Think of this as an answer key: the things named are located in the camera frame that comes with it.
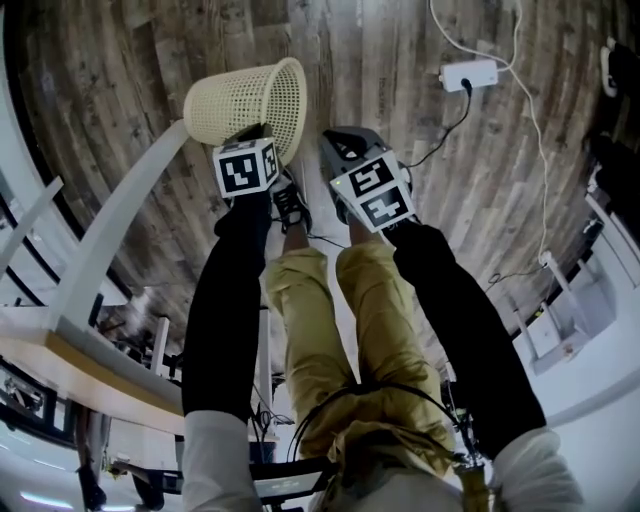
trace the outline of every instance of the white cable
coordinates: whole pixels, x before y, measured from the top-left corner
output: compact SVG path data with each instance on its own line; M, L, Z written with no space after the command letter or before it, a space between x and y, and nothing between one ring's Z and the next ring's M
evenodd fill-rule
M495 60L496 62L500 62L501 64L504 64L504 67L498 68L498 71L501 71L501 72L509 71L513 75L513 78L515 79L515 81L524 91L525 95L527 96L527 99L529 100L529 107L531 111L531 121L533 122L533 126L536 129L536 134L538 137L538 151L540 152L540 157L542 158L542 163L544 164L544 192L542 195L542 238L540 240L540 248L538 249L538 262L542 265L541 258L542 258L542 253L544 252L544 249L545 249L545 244L547 241L547 232L548 232L547 200L549 196L549 160L547 159L547 156L544 152L544 147L542 146L542 130L540 129L540 124L538 123L538 118L536 116L533 95L531 94L531 91L529 91L527 86L522 82L522 80L517 75L517 73L513 70L513 66L518 58L518 35L520 32L520 25L522 24L522 18L523 18L521 0L514 0L514 1L518 10L518 15L516 19L516 25L513 29L513 57L511 59L511 62L507 62L501 57L497 57L495 55L484 53L484 52L474 50L472 48L468 48L466 46L461 45L460 43L455 41L453 38L451 38L449 34L447 34L444 27L440 23L440 20L436 16L435 10L433 9L433 0L429 0L429 9L431 10L431 16L433 17L433 21L435 22L436 26L438 27L438 29L440 30L444 38L447 41L449 41L449 43L451 43L452 46L456 47L458 50L461 50L463 52L470 53L472 55L478 55L480 57L485 57L487 59L492 59L492 60Z

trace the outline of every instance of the person's right arm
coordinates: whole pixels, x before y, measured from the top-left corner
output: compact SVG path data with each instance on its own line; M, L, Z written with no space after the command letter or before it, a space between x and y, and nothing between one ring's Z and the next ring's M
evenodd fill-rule
M578 485L558 455L559 438L546 428L511 337L482 288L458 265L439 230L403 223L385 235L456 372L508 508L579 506Z

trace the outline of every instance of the white shirt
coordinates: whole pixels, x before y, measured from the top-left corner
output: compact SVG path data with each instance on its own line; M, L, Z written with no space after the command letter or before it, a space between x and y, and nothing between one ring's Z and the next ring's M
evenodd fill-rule
M186 512L262 510L249 472L247 427L235 416L196 411L186 418L182 497ZM514 512L581 510L583 498L560 439L542 428L511 442L494 461L491 488ZM341 497L332 511L462 511L460 491L418 469L389 469L381 486L359 500Z

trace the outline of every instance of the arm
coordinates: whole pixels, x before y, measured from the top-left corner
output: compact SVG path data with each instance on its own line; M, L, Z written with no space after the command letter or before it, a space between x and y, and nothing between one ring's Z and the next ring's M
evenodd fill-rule
M456 372L480 447L494 461L493 484L508 508L581 503L509 333L442 233L402 223L385 235Z
M261 509L249 473L247 419L269 205L267 192L236 198L216 225L220 240L191 304L182 372L187 512Z

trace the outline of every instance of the white cube with marker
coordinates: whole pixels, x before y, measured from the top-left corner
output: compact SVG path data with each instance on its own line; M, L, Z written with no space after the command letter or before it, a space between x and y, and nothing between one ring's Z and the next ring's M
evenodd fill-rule
M224 198L263 192L280 172L272 137L215 148L213 167Z
M331 186L372 233L415 215L411 193L393 151L331 180Z

